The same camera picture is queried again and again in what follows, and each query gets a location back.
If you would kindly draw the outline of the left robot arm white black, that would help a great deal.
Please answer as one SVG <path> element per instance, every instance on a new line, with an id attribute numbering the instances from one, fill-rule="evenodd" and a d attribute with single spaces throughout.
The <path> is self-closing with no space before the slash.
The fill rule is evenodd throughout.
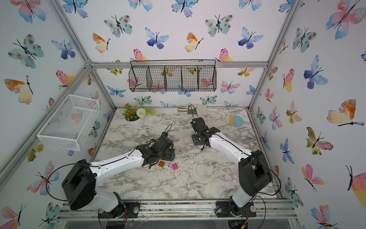
<path id="1" fill-rule="evenodd" d="M 130 169 L 152 167 L 160 161 L 173 161 L 175 149 L 168 133 L 158 139 L 136 146 L 133 150 L 108 160 L 88 163 L 85 159 L 76 162 L 62 187 L 71 210 L 85 207 L 98 209 L 102 219 L 127 217 L 128 208 L 117 192 L 98 188 L 106 179 Z"/>

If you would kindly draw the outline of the orange lego brick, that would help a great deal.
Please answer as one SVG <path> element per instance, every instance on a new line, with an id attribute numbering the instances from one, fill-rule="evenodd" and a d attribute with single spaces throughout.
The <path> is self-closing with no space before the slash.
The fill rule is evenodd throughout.
<path id="1" fill-rule="evenodd" d="M 165 166 L 165 162 L 161 160 L 161 161 L 158 163 L 158 166 L 159 166 L 159 167 L 161 167 L 161 168 L 164 168 L 164 166 Z"/>

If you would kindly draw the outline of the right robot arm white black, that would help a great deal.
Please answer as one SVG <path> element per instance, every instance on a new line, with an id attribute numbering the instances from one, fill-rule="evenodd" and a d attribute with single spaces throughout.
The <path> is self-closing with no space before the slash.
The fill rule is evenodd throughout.
<path id="1" fill-rule="evenodd" d="M 226 210 L 234 216 L 255 216 L 251 211 L 252 200 L 273 180 L 272 171 L 263 152 L 245 149 L 227 138 L 219 129 L 209 128 L 201 117 L 194 118 L 191 126 L 194 130 L 194 145 L 214 148 L 238 164 L 240 187 L 229 198 L 228 207 L 222 207 L 222 212 L 217 213 L 217 216 L 224 216 Z"/>

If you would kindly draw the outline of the pink lego brick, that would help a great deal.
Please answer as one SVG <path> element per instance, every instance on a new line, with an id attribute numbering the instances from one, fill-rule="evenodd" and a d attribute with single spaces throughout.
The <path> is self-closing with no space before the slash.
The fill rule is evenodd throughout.
<path id="1" fill-rule="evenodd" d="M 172 169 L 173 171 L 178 170 L 178 165 L 176 163 L 172 164 Z"/>

